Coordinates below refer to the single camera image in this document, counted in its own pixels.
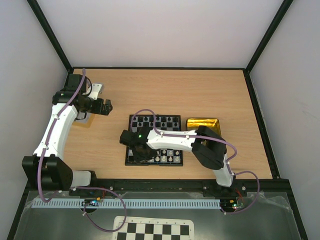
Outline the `gold metal tray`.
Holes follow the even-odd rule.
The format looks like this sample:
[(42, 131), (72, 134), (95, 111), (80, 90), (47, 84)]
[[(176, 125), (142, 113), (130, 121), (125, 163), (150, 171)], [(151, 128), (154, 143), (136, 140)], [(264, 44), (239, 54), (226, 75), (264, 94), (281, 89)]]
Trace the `gold metal tray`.
[[(212, 137), (212, 138), (220, 138), (222, 136), (221, 134), (221, 127), (220, 127), (220, 121), (218, 118), (188, 118), (186, 120), (186, 130), (198, 130), (200, 126), (205, 126), (208, 129), (210, 129), (211, 132), (215, 132), (215, 135), (212, 135), (211, 133), (205, 134), (205, 136)], [(196, 138), (194, 143), (191, 144), (193, 146), (194, 144), (202, 144), (210, 149), (217, 149), (219, 147), (223, 147), (224, 145), (220, 142), (216, 142), (213, 140), (207, 140), (203, 138)]]

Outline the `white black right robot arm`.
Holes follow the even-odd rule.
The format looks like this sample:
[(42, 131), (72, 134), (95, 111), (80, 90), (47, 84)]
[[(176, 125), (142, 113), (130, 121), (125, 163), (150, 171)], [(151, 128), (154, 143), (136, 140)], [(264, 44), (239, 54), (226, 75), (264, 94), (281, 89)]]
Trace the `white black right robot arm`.
[(137, 132), (123, 130), (119, 143), (132, 150), (136, 163), (156, 157), (160, 149), (192, 153), (203, 167), (213, 171), (222, 195), (229, 196), (236, 189), (229, 161), (236, 156), (237, 150), (207, 126), (201, 125), (189, 131), (160, 130), (147, 126)]

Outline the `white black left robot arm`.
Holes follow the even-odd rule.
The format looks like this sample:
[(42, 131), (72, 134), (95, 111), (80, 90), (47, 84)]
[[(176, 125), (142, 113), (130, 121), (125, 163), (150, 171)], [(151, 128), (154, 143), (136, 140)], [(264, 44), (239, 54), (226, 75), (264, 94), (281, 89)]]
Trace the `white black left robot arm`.
[(92, 83), (83, 74), (70, 74), (66, 85), (52, 97), (50, 120), (40, 144), (22, 160), (22, 168), (33, 188), (67, 191), (89, 186), (93, 171), (73, 170), (64, 162), (67, 138), (74, 122), (86, 123), (91, 115), (107, 116), (113, 109), (99, 94), (103, 84)]

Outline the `black grey chess board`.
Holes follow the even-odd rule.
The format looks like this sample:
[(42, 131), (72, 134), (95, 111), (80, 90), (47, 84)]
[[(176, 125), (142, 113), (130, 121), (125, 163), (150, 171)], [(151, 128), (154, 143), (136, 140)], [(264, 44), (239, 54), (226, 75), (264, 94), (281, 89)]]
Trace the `black grey chess board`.
[[(165, 131), (180, 131), (181, 130), (181, 116), (180, 115), (156, 115), (153, 117), (151, 114), (138, 114), (136, 116), (129, 116), (128, 129), (138, 132), (141, 127), (156, 127), (159, 130)], [(157, 156), (159, 156), (160, 161), (156, 162), (155, 158), (141, 163), (142, 166), (169, 166), (169, 167), (182, 167), (183, 166), (183, 152), (181, 150), (163, 148), (157, 150)], [(162, 161), (162, 156), (166, 156), (166, 161)], [(169, 157), (173, 158), (173, 162), (169, 162)]]

